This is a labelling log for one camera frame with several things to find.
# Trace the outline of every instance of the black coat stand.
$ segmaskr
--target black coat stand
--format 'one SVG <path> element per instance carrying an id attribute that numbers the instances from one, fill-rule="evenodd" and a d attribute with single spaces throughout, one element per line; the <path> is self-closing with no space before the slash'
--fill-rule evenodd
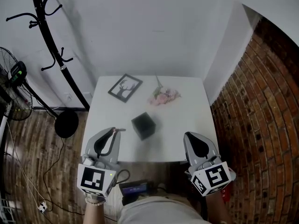
<path id="1" fill-rule="evenodd" d="M 77 87 L 75 81 L 73 80 L 73 78 L 71 77 L 71 74 L 69 72 L 69 70 L 67 69 L 66 65 L 64 64 L 64 62 L 70 62 L 71 60 L 73 60 L 73 58 L 68 59 L 68 60 L 64 60 L 62 58 L 63 56 L 63 52 L 64 52 L 64 48 L 61 48 L 61 54 L 58 52 L 58 49 L 55 45 L 55 42 L 53 40 L 53 37 L 51 35 L 50 29 L 48 27 L 47 21 L 46 21 L 46 17 L 45 16 L 51 16 L 53 15 L 55 12 L 57 12 L 62 5 L 59 5 L 58 8 L 55 9 L 55 11 L 53 13 L 47 14 L 45 12 L 45 7 L 47 4 L 48 0 L 33 0 L 35 9 L 36 9 L 36 16 L 34 14 L 31 13 L 22 13 L 16 16 L 12 16 L 12 17 L 8 17 L 6 19 L 6 21 L 11 20 L 13 18 L 17 18 L 17 17 L 21 17 L 21 16 L 31 16 L 35 19 L 35 21 L 30 21 L 29 24 L 29 28 L 35 27 L 35 26 L 39 26 L 41 33 L 43 35 L 43 38 L 47 44 L 47 47 L 53 57 L 53 64 L 51 66 L 42 68 L 42 70 L 46 70 L 46 69 L 50 69 L 55 65 L 55 62 L 57 61 L 57 63 L 60 66 L 60 70 L 63 73 L 66 81 L 69 83 L 69 85 L 71 86 L 71 88 L 73 89 L 73 91 L 75 92 L 76 96 L 79 98 L 79 100 L 81 101 L 81 103 L 83 104 L 83 106 L 85 107 L 85 109 L 87 111 L 89 111 L 89 104 L 87 103 L 87 101 L 85 100 L 85 98 L 83 97 L 81 91 L 79 90 L 79 88 Z"/>

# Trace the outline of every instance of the person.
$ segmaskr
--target person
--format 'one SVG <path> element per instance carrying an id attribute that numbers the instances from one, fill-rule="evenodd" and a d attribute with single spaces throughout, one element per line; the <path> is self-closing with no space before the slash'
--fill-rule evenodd
<path id="1" fill-rule="evenodd" d="M 83 224 L 105 224 L 103 202 L 96 196 L 87 195 Z M 221 192 L 206 196 L 208 220 L 191 206 L 189 201 L 166 192 L 157 196 L 139 197 L 121 211 L 118 224 L 232 224 Z"/>

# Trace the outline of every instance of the picture frame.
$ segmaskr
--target picture frame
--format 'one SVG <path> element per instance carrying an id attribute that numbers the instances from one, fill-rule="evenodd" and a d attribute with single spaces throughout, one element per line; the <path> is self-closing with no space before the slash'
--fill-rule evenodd
<path id="1" fill-rule="evenodd" d="M 124 74 L 108 91 L 108 94 L 126 103 L 142 83 L 142 80 Z"/>

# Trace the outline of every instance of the electric fan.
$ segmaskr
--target electric fan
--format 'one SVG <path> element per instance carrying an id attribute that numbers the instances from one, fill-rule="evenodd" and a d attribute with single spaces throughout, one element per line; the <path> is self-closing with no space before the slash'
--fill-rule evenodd
<path id="1" fill-rule="evenodd" d="M 32 96 L 55 118 L 55 131 L 61 138 L 71 137 L 79 124 L 77 114 L 66 110 L 56 114 L 29 86 L 27 69 L 23 62 L 5 48 L 0 48 L 0 102 L 6 105 L 6 115 L 15 120 L 23 120 L 32 112 Z"/>
<path id="2" fill-rule="evenodd" d="M 32 112 L 32 95 L 23 86 L 10 86 L 10 71 L 16 63 L 16 58 L 7 49 L 0 47 L 0 103 L 6 107 L 6 117 L 24 120 Z"/>

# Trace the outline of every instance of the fan base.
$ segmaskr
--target fan base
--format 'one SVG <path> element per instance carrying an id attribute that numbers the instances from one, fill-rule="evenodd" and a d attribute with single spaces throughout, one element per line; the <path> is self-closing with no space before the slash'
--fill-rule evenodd
<path id="1" fill-rule="evenodd" d="M 78 128 L 78 115 L 72 110 L 63 111 L 55 122 L 55 131 L 61 138 L 71 137 Z"/>

